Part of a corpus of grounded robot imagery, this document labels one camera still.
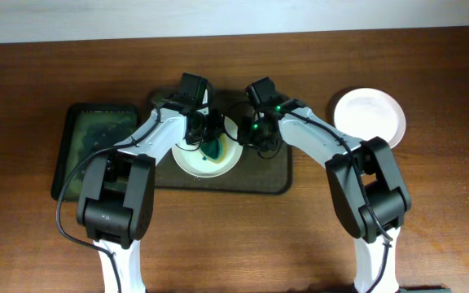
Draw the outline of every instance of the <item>white saucer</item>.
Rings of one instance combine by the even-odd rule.
[[[225,123],[229,135],[237,138],[238,126],[236,123],[229,117],[226,117]],[[216,177],[231,170],[240,159],[243,151],[242,146],[229,139],[224,133],[221,140],[227,144],[227,153],[226,157],[218,163],[211,160],[203,160],[204,154],[201,151],[183,151],[177,146],[173,146],[171,152],[178,166],[187,173],[204,178]],[[186,150],[194,150],[196,148],[196,146],[187,145],[186,140],[182,140],[178,143],[178,146]]]
[[[335,106],[334,126],[351,136],[369,140],[376,136],[394,148],[403,138],[406,118],[390,95],[375,89],[357,89]]]

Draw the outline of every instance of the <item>black tablet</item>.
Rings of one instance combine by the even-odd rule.
[[[138,109],[131,104],[73,104],[66,114],[61,147],[57,157],[51,196],[57,200],[68,174],[95,149],[110,147],[133,134],[140,124]],[[84,169],[70,182],[66,201],[77,201],[81,193]],[[112,183],[113,189],[125,190],[127,182]]]

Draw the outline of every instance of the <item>green screen display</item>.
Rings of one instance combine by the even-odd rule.
[[[66,181],[69,173],[94,150],[110,147],[133,134],[137,128],[137,114],[134,112],[81,112],[77,115],[72,133],[72,142],[66,161]],[[84,169],[70,182],[65,200],[79,198],[84,178]],[[105,183],[107,188],[125,190],[127,181]]]

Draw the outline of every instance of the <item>white wall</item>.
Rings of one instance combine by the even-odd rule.
[[[469,25],[469,0],[0,0],[0,42]]]

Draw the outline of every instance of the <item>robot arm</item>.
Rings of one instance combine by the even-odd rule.
[[[264,113],[263,118],[258,116],[258,121],[253,123],[268,124],[255,129],[272,129],[272,124],[278,125],[275,132],[279,131],[284,142],[298,147],[326,169],[336,215],[354,237],[357,257],[355,289],[360,293],[397,292],[395,246],[404,215],[411,207],[411,199],[389,145],[381,138],[364,142],[341,133],[316,117],[302,102],[286,100],[276,92],[268,77],[254,82],[246,91],[255,110]],[[249,137],[255,140],[252,145],[273,145],[272,142],[258,142],[257,138],[269,137],[261,133],[253,133]],[[366,197],[390,239],[379,233],[373,215],[366,208],[353,162],[347,149],[335,137],[346,143],[359,171],[375,174],[376,181],[365,186]]]
[[[99,252],[106,293],[144,293],[140,269],[140,239],[153,211],[155,169],[182,139],[201,139],[207,111],[207,80],[184,74],[178,94],[156,104],[149,119],[117,152],[94,158],[85,171],[77,207],[77,222],[86,227],[94,245],[113,254],[121,289],[108,256]],[[125,190],[112,183],[127,181]]]
[[[360,151],[361,139],[348,136],[337,129],[333,129],[332,126],[327,124],[325,121],[317,118],[310,108],[297,108],[294,112],[331,128],[335,133],[344,138],[351,150],[356,152]],[[326,162],[330,161],[335,155],[347,154],[347,151],[339,145],[334,137],[332,137],[332,135],[327,131],[312,124],[305,123],[290,114],[285,114],[285,116],[278,122],[278,126],[284,142],[299,148],[324,168],[326,167]],[[342,214],[341,217],[343,217],[343,219],[340,219],[342,222],[348,221],[349,219],[348,215],[345,213]],[[395,275],[395,247],[399,231],[400,228],[391,228],[387,231],[393,240],[389,243],[391,247],[385,261],[386,268],[373,292],[393,293],[399,290],[399,285],[397,284]],[[368,243],[363,238],[354,239],[357,258],[357,274],[354,279],[354,287],[357,292],[367,292],[378,278],[379,272],[382,269],[381,265],[383,263],[385,252],[385,240],[386,239],[382,235],[378,236],[372,243]]]

